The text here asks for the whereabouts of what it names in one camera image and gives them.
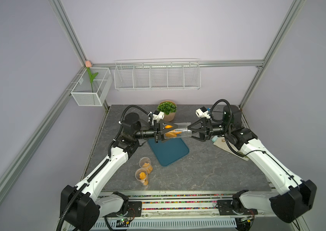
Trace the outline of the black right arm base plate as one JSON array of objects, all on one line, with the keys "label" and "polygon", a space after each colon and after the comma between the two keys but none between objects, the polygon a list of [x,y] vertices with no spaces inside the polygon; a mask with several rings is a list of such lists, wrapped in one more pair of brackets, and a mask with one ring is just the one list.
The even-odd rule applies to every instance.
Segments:
[{"label": "black right arm base plate", "polygon": [[247,209],[244,208],[240,202],[233,201],[232,199],[228,200],[218,200],[215,206],[219,214],[221,216],[229,216],[229,215],[258,215],[258,211],[256,209]]}]

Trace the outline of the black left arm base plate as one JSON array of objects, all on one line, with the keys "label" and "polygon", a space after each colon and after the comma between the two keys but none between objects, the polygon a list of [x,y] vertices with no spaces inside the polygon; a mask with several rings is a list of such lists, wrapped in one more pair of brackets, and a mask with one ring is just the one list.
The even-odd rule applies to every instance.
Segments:
[{"label": "black left arm base plate", "polygon": [[141,201],[129,201],[122,205],[122,208],[114,213],[107,215],[108,218],[116,217],[140,217],[142,213]]}]

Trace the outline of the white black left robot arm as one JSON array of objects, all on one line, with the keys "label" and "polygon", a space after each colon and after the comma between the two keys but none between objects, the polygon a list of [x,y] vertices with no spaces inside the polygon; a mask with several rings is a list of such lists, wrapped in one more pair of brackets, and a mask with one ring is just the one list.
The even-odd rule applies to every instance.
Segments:
[{"label": "white black left robot arm", "polygon": [[61,192],[60,218],[56,229],[62,230],[64,222],[73,225],[76,230],[89,231],[99,217],[109,214],[128,213],[128,196],[114,192],[110,196],[96,200],[114,173],[126,163],[140,147],[141,139],[165,140],[165,134],[178,128],[177,124],[163,120],[163,112],[149,113],[139,106],[135,108],[148,117],[148,128],[143,129],[139,114],[128,113],[129,105],[119,121],[120,128],[116,137],[107,148],[106,157],[91,173],[76,186],[66,186]]}]

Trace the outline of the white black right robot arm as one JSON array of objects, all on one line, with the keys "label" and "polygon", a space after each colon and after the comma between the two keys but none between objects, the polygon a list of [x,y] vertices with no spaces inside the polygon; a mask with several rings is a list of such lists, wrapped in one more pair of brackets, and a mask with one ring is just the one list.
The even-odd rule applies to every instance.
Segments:
[{"label": "white black right robot arm", "polygon": [[197,109],[196,115],[199,119],[188,129],[199,134],[197,140],[223,137],[233,154],[249,158],[275,187],[273,193],[241,190],[234,194],[231,207],[236,214],[255,209],[271,212],[283,222],[292,223],[312,209],[317,186],[311,180],[303,180],[271,154],[258,136],[243,126],[242,111],[237,106],[220,99],[210,110]]}]

